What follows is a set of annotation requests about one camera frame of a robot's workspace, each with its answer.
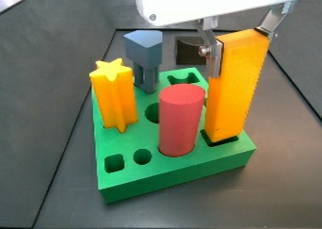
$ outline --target yellow block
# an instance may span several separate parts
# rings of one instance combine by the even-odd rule
[[[89,77],[104,127],[124,133],[126,124],[137,121],[132,69],[122,66],[121,58],[97,61]]]
[[[204,132],[212,142],[237,136],[268,50],[268,38],[255,30],[216,37],[224,44],[219,78],[208,77]]]

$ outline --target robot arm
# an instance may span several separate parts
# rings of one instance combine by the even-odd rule
[[[217,25],[217,16],[231,12],[272,6],[261,24],[255,28],[272,39],[273,29],[291,12],[296,0],[136,0],[138,14],[154,26],[196,21],[196,27],[204,40],[198,49],[205,57],[208,75],[219,77],[223,45],[214,39],[212,29]]]

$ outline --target table surface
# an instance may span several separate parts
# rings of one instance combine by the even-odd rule
[[[125,57],[126,32],[117,31],[106,61]],[[176,36],[196,32],[162,31],[161,71],[188,67],[174,64]],[[243,168],[104,204],[89,95],[34,227],[320,227],[322,126],[269,55],[245,131],[257,150]]]

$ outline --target yellow star block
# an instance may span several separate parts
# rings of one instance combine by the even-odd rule
[[[122,66],[121,58],[97,61],[89,77],[104,127],[124,133],[126,124],[137,121],[132,69]]]

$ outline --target green base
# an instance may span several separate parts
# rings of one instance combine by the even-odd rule
[[[134,88],[138,122],[128,125],[124,134],[116,128],[102,128],[92,93],[97,189],[105,203],[241,167],[255,151],[255,145],[243,132],[236,141],[214,147],[206,146],[198,133],[194,148],[188,155],[166,157],[160,153],[157,106],[150,105],[158,101],[161,89],[176,83],[193,83],[206,90],[206,83],[194,68],[160,73],[160,83],[153,94],[145,94]],[[198,131],[202,128],[204,108]]]

